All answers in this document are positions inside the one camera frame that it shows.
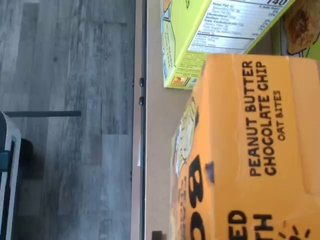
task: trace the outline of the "gray wood floor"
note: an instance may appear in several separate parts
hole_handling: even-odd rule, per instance
[[[21,168],[13,239],[130,238],[134,0],[0,0],[0,110],[34,158]]]

